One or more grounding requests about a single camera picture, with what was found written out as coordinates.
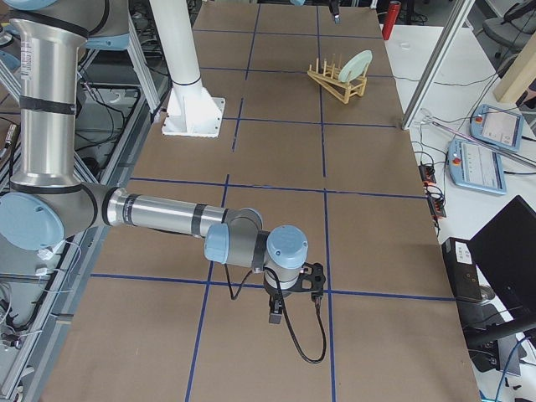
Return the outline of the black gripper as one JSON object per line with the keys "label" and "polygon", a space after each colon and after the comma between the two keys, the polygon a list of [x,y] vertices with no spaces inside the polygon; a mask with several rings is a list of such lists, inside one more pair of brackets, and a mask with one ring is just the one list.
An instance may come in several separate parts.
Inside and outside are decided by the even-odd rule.
{"label": "black gripper", "polygon": [[328,1],[328,7],[331,13],[337,13],[333,15],[333,19],[335,23],[340,23],[340,14],[339,12],[339,1],[338,0],[329,0]]}
{"label": "black gripper", "polygon": [[280,324],[283,317],[284,307],[281,301],[282,297],[287,297],[292,293],[305,293],[307,289],[304,288],[300,281],[297,281],[293,286],[287,289],[281,289],[278,291],[276,285],[271,285],[267,280],[263,280],[263,286],[265,291],[269,294],[269,324]]}

